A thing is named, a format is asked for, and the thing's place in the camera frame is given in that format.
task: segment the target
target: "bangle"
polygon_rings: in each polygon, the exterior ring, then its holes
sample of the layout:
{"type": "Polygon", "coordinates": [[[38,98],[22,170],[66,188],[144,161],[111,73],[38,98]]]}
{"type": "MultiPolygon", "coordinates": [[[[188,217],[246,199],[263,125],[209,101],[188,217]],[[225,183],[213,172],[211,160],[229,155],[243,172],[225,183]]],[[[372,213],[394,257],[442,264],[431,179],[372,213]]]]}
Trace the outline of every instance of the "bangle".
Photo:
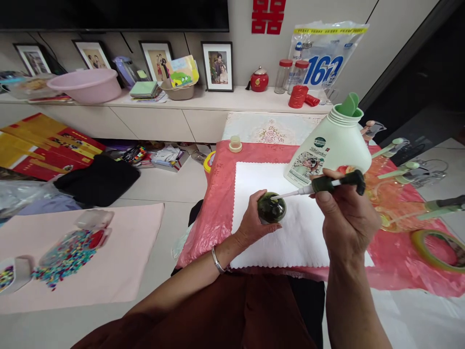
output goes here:
{"type": "Polygon", "coordinates": [[[224,269],[221,267],[221,265],[218,262],[217,254],[215,253],[215,247],[213,246],[212,248],[212,256],[213,256],[213,261],[215,262],[215,266],[218,269],[220,274],[224,274],[224,269]]]}

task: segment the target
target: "black tv screen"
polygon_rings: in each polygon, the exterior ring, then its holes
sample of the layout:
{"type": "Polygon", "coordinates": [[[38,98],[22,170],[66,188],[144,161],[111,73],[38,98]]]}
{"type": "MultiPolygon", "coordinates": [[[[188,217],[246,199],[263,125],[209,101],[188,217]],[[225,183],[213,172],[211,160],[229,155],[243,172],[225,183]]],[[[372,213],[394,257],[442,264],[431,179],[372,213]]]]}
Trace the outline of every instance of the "black tv screen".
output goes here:
{"type": "Polygon", "coordinates": [[[229,32],[228,0],[7,0],[0,31],[229,32]]]}

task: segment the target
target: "dark green bottle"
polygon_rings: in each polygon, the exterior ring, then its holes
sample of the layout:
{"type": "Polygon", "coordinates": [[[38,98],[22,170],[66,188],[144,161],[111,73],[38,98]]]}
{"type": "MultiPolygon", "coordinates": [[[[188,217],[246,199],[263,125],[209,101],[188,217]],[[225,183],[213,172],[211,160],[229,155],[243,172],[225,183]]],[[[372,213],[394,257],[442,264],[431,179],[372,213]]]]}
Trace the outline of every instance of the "dark green bottle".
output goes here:
{"type": "Polygon", "coordinates": [[[258,217],[262,224],[277,223],[286,215],[284,199],[271,200],[272,196],[277,195],[279,194],[269,191],[258,200],[258,217]]]}

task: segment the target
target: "pink paper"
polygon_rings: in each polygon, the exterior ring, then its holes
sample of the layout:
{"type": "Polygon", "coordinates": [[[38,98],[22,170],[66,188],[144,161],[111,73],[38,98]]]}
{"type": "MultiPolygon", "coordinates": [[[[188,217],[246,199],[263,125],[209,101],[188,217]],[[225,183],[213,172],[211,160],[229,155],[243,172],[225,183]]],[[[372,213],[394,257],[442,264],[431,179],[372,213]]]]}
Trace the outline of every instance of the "pink paper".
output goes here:
{"type": "MultiPolygon", "coordinates": [[[[102,208],[115,213],[111,235],[76,274],[51,291],[45,282],[31,280],[15,293],[0,294],[0,314],[133,301],[149,259],[164,204],[102,208]]],[[[39,259],[66,233],[84,210],[15,216],[0,229],[0,260],[28,256],[39,259]]]]}

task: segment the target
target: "shelf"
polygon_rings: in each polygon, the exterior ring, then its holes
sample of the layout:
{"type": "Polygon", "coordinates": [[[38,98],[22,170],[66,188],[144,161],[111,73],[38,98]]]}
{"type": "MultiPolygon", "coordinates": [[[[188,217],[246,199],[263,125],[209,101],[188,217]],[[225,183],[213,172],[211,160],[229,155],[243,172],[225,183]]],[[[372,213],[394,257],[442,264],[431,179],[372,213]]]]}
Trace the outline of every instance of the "shelf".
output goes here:
{"type": "MultiPolygon", "coordinates": [[[[216,110],[216,111],[251,111],[251,112],[284,112],[299,114],[326,114],[332,105],[318,105],[310,107],[307,104],[300,109],[288,106],[289,95],[284,93],[278,95],[273,92],[273,87],[269,87],[265,92],[247,91],[245,86],[236,86],[234,92],[206,92],[202,86],[196,86],[192,99],[184,101],[169,100],[166,103],[136,103],[130,100],[128,90],[117,99],[100,104],[107,107],[132,107],[132,108],[163,108],[163,109],[192,109],[192,110],[216,110]]],[[[0,103],[28,103],[9,94],[0,95],[0,103]]],[[[79,105],[79,103],[63,104],[60,102],[50,102],[51,105],[79,105]]]]}

